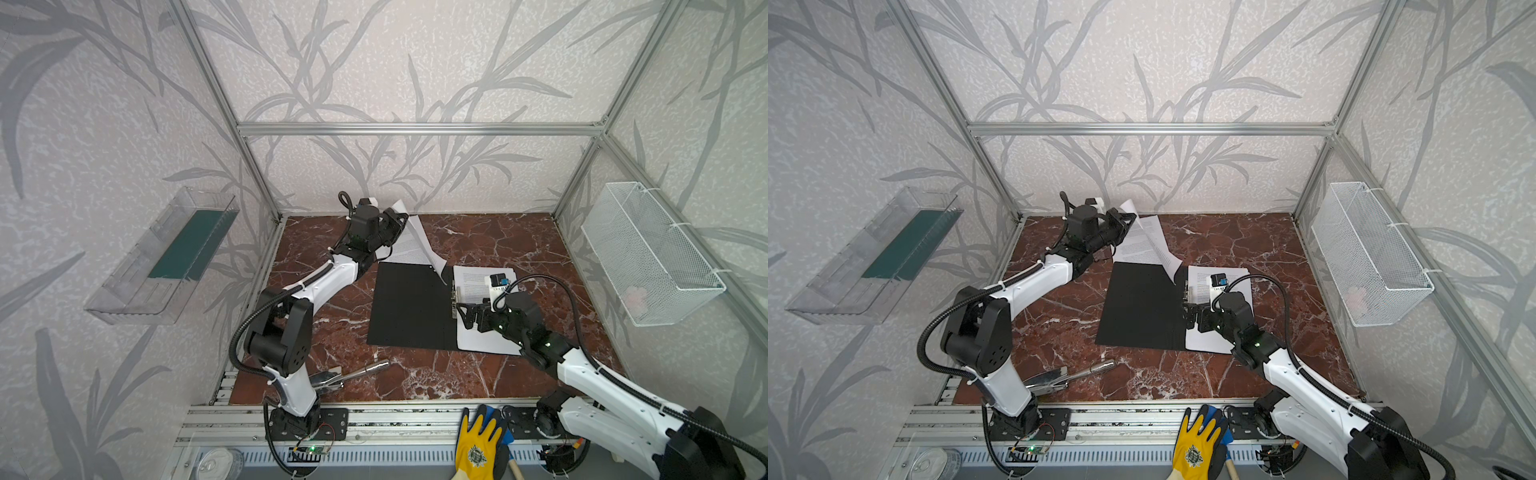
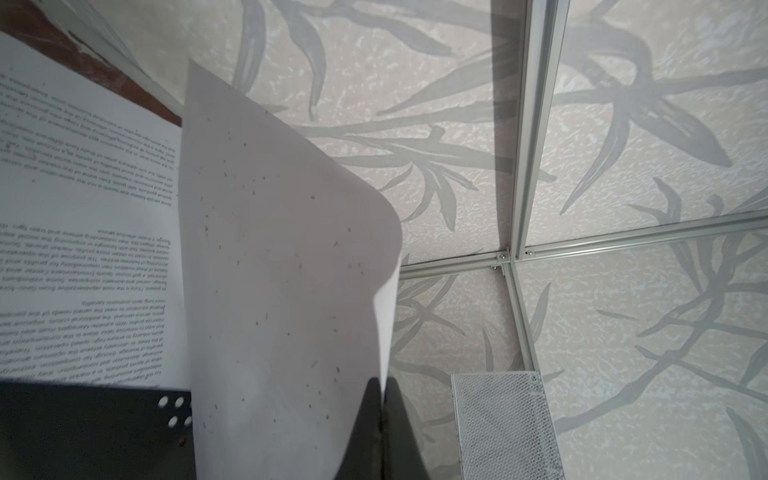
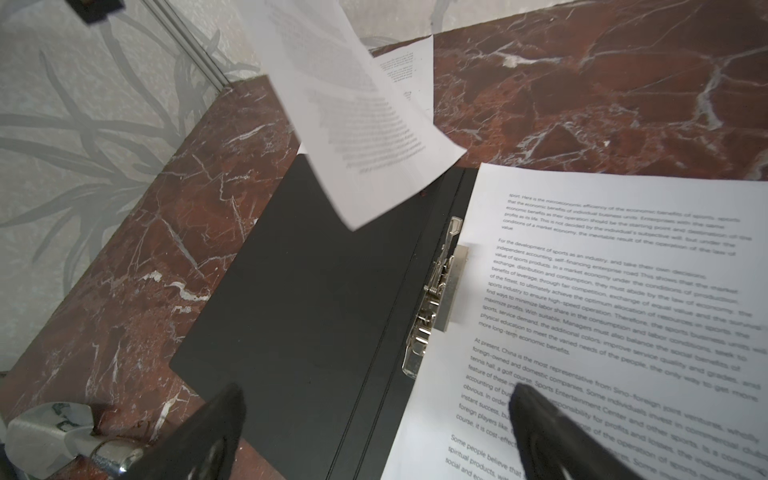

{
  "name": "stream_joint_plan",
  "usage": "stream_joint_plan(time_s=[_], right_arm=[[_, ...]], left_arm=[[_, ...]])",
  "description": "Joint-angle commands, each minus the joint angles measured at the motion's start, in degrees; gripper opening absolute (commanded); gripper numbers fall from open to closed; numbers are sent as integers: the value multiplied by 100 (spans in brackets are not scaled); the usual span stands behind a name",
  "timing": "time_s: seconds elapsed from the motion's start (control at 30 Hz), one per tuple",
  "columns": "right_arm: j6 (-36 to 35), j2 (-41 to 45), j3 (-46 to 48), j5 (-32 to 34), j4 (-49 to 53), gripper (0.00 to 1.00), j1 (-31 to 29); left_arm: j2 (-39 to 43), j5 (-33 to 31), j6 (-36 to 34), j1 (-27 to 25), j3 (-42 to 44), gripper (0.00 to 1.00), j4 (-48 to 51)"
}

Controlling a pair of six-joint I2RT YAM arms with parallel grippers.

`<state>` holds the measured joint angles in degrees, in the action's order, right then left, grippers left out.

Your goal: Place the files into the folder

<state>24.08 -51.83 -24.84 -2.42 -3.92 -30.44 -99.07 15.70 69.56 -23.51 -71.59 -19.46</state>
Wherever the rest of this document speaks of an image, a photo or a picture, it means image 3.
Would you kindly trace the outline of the paper sheet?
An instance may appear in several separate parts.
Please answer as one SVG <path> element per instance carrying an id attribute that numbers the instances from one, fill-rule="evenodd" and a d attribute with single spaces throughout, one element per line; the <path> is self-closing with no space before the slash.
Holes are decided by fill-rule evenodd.
<path id="1" fill-rule="evenodd" d="M 387 479 L 521 479 L 528 385 L 645 479 L 767 475 L 767 185 L 484 164 Z"/>
<path id="2" fill-rule="evenodd" d="M 377 65 L 335 1 L 239 1 L 246 33 L 313 172 L 357 230 L 465 153 Z"/>
<path id="3" fill-rule="evenodd" d="M 403 95 L 434 121 L 434 39 L 432 36 L 375 57 Z"/>

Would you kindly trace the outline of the paper sheet back top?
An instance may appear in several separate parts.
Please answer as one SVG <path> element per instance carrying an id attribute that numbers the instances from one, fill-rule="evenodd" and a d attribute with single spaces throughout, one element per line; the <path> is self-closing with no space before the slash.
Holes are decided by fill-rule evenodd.
<path id="1" fill-rule="evenodd" d="M 375 57 L 403 95 L 434 121 L 434 39 L 432 36 Z"/>

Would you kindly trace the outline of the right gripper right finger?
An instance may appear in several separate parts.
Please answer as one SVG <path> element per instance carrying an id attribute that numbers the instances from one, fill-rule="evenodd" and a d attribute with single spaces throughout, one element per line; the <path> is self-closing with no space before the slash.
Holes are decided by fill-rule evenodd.
<path id="1" fill-rule="evenodd" d="M 534 387 L 519 383 L 508 405 L 527 479 L 637 479 Z"/>

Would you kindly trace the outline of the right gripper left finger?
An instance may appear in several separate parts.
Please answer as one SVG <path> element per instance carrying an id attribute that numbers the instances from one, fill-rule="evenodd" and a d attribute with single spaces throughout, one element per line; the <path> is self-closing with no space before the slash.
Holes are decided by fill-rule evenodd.
<path id="1" fill-rule="evenodd" d="M 246 419 L 244 392 L 231 383 L 121 477 L 137 480 L 230 478 Z"/>

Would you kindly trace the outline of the blue folder black inside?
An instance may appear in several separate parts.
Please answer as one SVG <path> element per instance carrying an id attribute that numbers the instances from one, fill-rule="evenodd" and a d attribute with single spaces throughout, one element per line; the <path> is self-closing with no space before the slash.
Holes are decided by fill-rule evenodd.
<path id="1" fill-rule="evenodd" d="M 171 369 L 207 400 L 239 385 L 243 437 L 283 477 L 379 478 L 476 177 L 453 167 L 353 231 L 298 156 Z"/>

